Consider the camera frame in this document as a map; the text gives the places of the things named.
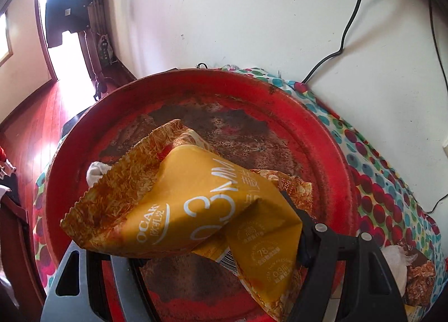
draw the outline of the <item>red cloth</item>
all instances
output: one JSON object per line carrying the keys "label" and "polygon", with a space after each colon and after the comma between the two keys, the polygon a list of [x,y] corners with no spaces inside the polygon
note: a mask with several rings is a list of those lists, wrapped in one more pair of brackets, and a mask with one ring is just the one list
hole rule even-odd
{"label": "red cloth", "polygon": [[6,161],[6,154],[4,153],[4,150],[0,146],[0,161],[5,162]]}

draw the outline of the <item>snack bag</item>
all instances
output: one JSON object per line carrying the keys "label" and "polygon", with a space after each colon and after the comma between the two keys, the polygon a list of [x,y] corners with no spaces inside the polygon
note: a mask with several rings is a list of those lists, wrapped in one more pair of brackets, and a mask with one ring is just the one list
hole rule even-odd
{"label": "snack bag", "polygon": [[277,186],[305,209],[311,205],[309,183],[233,164],[173,120],[113,165],[61,227],[80,247],[111,255],[194,252],[234,260],[248,292],[280,321],[301,285],[296,254],[302,222]]}

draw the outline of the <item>polka dot tablecloth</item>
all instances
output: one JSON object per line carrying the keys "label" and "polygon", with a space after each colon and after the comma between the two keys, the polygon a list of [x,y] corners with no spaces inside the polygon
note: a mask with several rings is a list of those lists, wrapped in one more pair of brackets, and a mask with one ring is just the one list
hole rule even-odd
{"label": "polka dot tablecloth", "polygon": [[[259,68],[222,68],[268,82],[292,95],[320,119],[346,157],[356,185],[359,232],[369,232],[376,243],[388,246],[402,238],[421,251],[435,266],[436,279],[431,296],[435,302],[447,282],[445,260],[441,250],[440,231],[435,221],[425,214],[409,187],[394,168],[347,121],[321,103],[308,87],[286,82]],[[43,190],[46,171],[36,182],[33,209],[33,232],[36,264],[45,291],[51,286],[55,265],[50,258],[42,230]],[[420,309],[418,318],[425,310]]]}

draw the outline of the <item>barcode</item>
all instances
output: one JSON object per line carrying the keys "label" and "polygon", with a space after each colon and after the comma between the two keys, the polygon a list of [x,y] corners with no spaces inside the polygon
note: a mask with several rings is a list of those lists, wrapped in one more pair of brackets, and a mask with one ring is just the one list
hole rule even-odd
{"label": "barcode", "polygon": [[232,273],[238,276],[237,264],[235,263],[232,252],[229,249],[227,249],[220,257],[220,260],[217,261],[218,264],[221,264],[227,270],[230,270]]}

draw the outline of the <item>red tray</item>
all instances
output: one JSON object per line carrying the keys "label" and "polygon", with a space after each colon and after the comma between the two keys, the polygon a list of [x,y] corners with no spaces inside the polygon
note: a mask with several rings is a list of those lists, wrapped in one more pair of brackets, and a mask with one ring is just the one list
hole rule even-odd
{"label": "red tray", "polygon": [[[114,163],[151,130],[175,118],[236,164],[280,170],[312,182],[313,215],[338,233],[356,234],[350,172],[312,112],[275,86],[246,75],[172,70],[132,82],[100,100],[60,146],[48,170],[43,217],[56,265],[70,243],[59,222],[88,189],[90,163]],[[342,273],[338,268],[337,281]],[[150,261],[142,275],[165,321],[267,318],[239,281],[208,259],[187,255]]]}

